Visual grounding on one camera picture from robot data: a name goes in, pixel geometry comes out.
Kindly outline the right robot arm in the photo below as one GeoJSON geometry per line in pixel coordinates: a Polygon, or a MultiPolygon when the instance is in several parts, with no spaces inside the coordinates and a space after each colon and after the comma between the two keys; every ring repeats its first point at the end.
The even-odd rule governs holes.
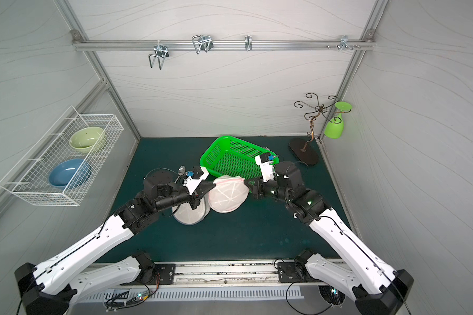
{"type": "Polygon", "coordinates": [[[406,305],[414,279],[373,253],[343,222],[322,195],[308,188],[290,161],[274,164],[256,157],[261,175],[244,183],[257,198],[273,198],[318,234],[347,265],[341,267],[319,253],[305,251],[296,260],[304,277],[322,281],[352,300],[360,314],[396,314],[406,305]]]}

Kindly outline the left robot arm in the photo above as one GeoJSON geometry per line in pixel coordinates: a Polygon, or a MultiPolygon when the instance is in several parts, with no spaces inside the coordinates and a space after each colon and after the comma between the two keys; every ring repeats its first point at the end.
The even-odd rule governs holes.
{"type": "Polygon", "coordinates": [[[26,314],[65,314],[78,300],[110,286],[152,280],[155,263],[145,252],[89,273],[84,270],[159,220],[161,212],[185,203],[196,209],[215,188],[208,176],[205,167],[151,171],[143,190],[93,232],[47,261],[27,262],[15,270],[19,307],[26,314]]]}

